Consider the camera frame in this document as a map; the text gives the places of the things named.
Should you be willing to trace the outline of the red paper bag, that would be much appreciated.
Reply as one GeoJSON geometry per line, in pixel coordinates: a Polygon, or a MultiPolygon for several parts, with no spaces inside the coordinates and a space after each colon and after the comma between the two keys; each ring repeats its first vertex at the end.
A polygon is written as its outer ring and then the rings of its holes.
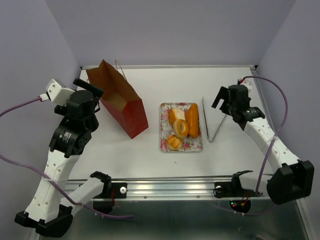
{"type": "Polygon", "coordinates": [[[124,74],[105,60],[86,74],[90,84],[103,90],[101,103],[131,139],[149,127],[143,101],[124,74]]]}

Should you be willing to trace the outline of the orange long fake bread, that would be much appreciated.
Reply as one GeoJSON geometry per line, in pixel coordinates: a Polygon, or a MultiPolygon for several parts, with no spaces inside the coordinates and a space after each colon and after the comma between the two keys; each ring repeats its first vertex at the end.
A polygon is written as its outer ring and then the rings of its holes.
{"type": "Polygon", "coordinates": [[[198,111],[198,105],[196,103],[193,103],[186,114],[186,121],[188,124],[188,134],[192,138],[197,138],[199,135],[199,111],[198,111]]]}

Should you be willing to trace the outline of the metal tongs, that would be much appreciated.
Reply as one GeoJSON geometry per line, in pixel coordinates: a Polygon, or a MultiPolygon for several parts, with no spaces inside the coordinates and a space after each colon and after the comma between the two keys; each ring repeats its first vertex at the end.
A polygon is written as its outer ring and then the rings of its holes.
{"type": "Polygon", "coordinates": [[[201,107],[203,112],[206,139],[208,143],[213,143],[216,140],[224,122],[226,121],[227,115],[222,115],[219,113],[218,116],[211,119],[213,115],[209,113],[204,97],[201,99],[201,107]]]}

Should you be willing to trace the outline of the orange round fake bread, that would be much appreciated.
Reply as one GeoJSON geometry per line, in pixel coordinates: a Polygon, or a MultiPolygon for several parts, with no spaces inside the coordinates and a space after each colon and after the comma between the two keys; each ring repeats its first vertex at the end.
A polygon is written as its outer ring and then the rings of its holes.
{"type": "Polygon", "coordinates": [[[171,108],[168,112],[168,120],[171,126],[173,126],[176,120],[186,120],[185,112],[180,108],[171,108]]]}

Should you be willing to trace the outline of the fake ring doughnut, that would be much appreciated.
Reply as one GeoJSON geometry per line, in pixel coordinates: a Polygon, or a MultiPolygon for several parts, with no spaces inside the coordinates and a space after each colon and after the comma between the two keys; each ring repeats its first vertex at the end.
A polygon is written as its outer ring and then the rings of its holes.
{"type": "Polygon", "coordinates": [[[187,124],[187,122],[183,119],[177,119],[174,123],[173,123],[173,132],[175,134],[176,137],[178,137],[179,139],[185,139],[188,134],[189,134],[189,126],[187,124]]]}

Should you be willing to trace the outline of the small round fake bread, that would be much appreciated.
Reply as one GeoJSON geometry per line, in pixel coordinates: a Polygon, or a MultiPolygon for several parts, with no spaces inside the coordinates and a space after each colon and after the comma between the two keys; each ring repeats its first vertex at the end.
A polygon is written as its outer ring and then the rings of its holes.
{"type": "Polygon", "coordinates": [[[175,135],[170,135],[166,139],[166,145],[170,151],[178,151],[183,145],[183,140],[175,135]]]}

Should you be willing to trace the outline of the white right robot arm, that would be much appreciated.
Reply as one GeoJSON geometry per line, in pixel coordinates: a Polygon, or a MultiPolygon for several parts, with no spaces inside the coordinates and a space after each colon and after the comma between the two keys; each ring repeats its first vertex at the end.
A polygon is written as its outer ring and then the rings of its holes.
{"type": "Polygon", "coordinates": [[[249,90],[242,84],[221,87],[212,104],[232,120],[255,142],[269,162],[272,174],[252,170],[238,171],[230,182],[216,184],[217,198],[268,196],[276,205],[308,197],[312,191],[315,168],[310,161],[302,161],[275,135],[264,113],[250,105],[249,90]]]}

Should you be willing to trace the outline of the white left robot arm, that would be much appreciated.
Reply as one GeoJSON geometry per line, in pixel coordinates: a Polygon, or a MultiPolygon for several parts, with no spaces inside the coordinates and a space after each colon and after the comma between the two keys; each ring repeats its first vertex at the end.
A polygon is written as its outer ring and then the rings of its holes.
{"type": "Polygon", "coordinates": [[[99,127],[96,112],[103,95],[102,90],[80,78],[75,78],[73,84],[81,89],[69,89],[54,79],[46,87],[48,99],[56,105],[54,112],[63,119],[50,140],[44,176],[33,200],[14,219],[44,237],[62,237],[86,203],[111,193],[111,177],[95,171],[77,190],[62,194],[72,169],[99,127]]]}

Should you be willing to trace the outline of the floral rectangular tray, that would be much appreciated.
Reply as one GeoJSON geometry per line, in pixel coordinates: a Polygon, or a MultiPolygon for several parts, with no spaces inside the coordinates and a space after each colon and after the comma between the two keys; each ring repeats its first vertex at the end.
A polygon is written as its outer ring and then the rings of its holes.
{"type": "MultiPolygon", "coordinates": [[[[186,116],[191,106],[198,106],[194,102],[164,102],[160,104],[160,149],[163,152],[172,152],[168,145],[167,139],[174,134],[173,127],[170,123],[170,110],[178,109],[184,112],[186,116]]],[[[189,134],[182,140],[182,146],[176,152],[200,152],[203,150],[202,130],[200,126],[200,116],[198,116],[198,136],[192,137],[189,134]]]]}

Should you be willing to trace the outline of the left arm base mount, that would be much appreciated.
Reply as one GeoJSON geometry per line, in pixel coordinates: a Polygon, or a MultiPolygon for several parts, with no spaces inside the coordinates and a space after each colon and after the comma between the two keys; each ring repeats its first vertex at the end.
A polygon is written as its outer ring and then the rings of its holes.
{"type": "Polygon", "coordinates": [[[93,209],[104,214],[110,214],[116,205],[115,200],[127,197],[128,184],[112,181],[109,175],[99,171],[95,171],[90,177],[99,179],[103,183],[102,191],[93,198],[93,209]]]}

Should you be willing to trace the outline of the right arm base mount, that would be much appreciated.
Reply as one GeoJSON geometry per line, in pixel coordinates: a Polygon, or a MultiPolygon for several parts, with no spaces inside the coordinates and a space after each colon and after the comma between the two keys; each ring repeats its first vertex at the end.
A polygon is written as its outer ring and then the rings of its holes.
{"type": "Polygon", "coordinates": [[[250,197],[257,197],[255,187],[245,187],[246,177],[253,177],[252,170],[243,170],[234,173],[230,181],[218,181],[214,183],[213,195],[218,198],[241,198],[230,200],[229,205],[233,211],[247,215],[251,209],[250,197]]]}

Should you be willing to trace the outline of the aluminium front mounting rail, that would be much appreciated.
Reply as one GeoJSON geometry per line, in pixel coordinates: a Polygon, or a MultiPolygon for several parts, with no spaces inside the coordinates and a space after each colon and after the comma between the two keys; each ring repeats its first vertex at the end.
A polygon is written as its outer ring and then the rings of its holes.
{"type": "MultiPolygon", "coordinates": [[[[244,187],[257,185],[257,174],[246,177],[244,187]]],[[[271,175],[263,175],[258,198],[268,198],[267,183],[271,175]]],[[[115,199],[116,201],[210,201],[210,200],[240,200],[241,197],[216,198],[213,194],[215,182],[230,181],[231,175],[205,176],[205,177],[164,177],[164,178],[128,178],[113,179],[113,182],[127,183],[126,198],[115,199]]]]}

